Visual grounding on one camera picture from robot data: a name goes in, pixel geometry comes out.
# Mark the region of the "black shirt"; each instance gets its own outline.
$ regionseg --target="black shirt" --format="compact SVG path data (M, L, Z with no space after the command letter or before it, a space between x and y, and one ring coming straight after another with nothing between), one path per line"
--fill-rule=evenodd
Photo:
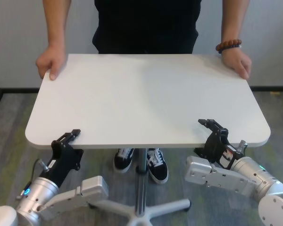
M198 35L195 24L200 13L200 2L95 0L99 27L93 43L98 50L103 45L113 45L113 42L131 46L138 43L143 49L153 44L161 45L157 48L172 48L173 45L177 46L173 48L178 48L180 43L190 43L188 48L192 48Z

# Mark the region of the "wrist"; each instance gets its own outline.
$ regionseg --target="wrist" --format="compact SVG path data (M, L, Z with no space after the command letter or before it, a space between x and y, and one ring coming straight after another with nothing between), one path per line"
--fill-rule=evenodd
M48 43L48 47L51 47L51 48L58 48L58 49L61 49L61 50L65 50L65 42L64 41L49 41Z
M242 41L240 39L223 41L216 46L216 51L218 51L218 53L222 53L226 49L241 47L241 43Z
M239 39L239 31L237 31L235 27L234 28L229 27L222 32L221 42L234 40L234 39Z

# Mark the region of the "black cable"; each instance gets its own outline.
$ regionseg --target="black cable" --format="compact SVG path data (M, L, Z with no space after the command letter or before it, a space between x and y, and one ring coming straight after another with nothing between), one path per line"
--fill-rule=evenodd
M38 162L39 160L40 160L40 159L36 159L36 161L34 161L34 163L33 163L33 171L32 171L32 176L31 176L31 178L30 178L30 182L33 181L34 168L36 167L36 164L37 164L37 162Z
M32 171L32 176L30 178L30 181L27 182L27 184L25 185L25 187L23 188L22 192L21 192L21 196L24 194L24 192L29 188L29 186L32 184L33 182L33 175L34 175L34 168L36 167L36 164L38 162L39 159L36 159L36 161L34 161L33 163L33 171Z

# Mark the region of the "white wall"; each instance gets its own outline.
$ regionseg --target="white wall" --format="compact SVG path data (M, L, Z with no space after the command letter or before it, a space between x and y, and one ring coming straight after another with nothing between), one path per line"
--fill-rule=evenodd
M221 0L202 0L194 53L214 53L221 37ZM283 0L251 0L241 33L253 62L250 85L283 86Z
M67 25L69 53L96 53L93 0L73 0ZM221 0L203 0L194 53L215 53L220 41ZM283 0L251 1L241 33L253 60L250 85L283 85ZM0 0L0 88L39 87L34 62L46 48L42 1Z

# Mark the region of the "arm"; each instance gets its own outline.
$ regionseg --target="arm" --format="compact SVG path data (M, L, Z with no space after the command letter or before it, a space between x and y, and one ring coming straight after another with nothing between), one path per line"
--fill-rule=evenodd
M221 41L239 38L250 0L223 0Z
M43 0L48 44L65 46L65 27L71 0Z
M43 0L48 48L36 61L42 79L50 69L50 79L55 80L65 64L65 27L70 4L71 0Z
M221 41L239 38L249 2L250 0L223 0ZM249 78L251 60L239 48L222 51L222 60L242 78Z

